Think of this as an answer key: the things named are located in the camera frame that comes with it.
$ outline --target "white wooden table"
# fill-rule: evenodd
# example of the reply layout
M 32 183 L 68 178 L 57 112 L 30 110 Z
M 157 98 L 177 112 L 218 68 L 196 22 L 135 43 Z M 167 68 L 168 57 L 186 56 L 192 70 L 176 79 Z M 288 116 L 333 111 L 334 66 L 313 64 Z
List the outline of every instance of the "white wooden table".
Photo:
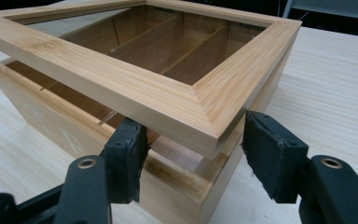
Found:
M 310 157 L 340 158 L 358 174 L 358 36 L 301 28 L 266 113 L 306 142 Z M 30 199 L 61 184 L 73 159 L 0 91 L 0 192 Z M 136 203 L 112 209 L 115 223 L 158 223 Z M 300 223 L 298 203 L 273 202 L 243 156 L 210 223 Z

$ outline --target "storage box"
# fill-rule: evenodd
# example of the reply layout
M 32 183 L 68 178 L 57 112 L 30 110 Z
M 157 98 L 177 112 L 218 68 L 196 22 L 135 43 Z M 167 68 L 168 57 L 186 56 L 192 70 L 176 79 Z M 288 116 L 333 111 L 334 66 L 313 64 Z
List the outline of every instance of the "storage box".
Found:
M 0 63 L 0 88 L 13 105 L 74 157 L 99 154 L 124 116 L 142 123 L 141 206 L 206 223 L 241 159 L 244 112 L 266 108 L 300 23 L 180 1 L 29 10 L 0 14 L 0 50 L 15 58 Z M 52 19 L 86 24 L 55 37 L 16 23 Z

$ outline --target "table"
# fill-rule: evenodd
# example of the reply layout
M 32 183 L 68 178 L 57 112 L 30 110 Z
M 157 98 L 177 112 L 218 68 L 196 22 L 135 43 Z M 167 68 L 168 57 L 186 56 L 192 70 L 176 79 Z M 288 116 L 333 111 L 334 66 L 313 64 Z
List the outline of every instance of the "table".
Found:
M 358 174 L 358 36 L 302 27 L 266 113 L 309 144 L 310 157 L 337 157 Z M 0 91 L 0 192 L 21 203 L 61 184 L 73 159 Z M 298 202 L 273 202 L 243 156 L 210 223 L 300 223 Z M 112 207 L 116 223 L 159 223 L 136 203 Z

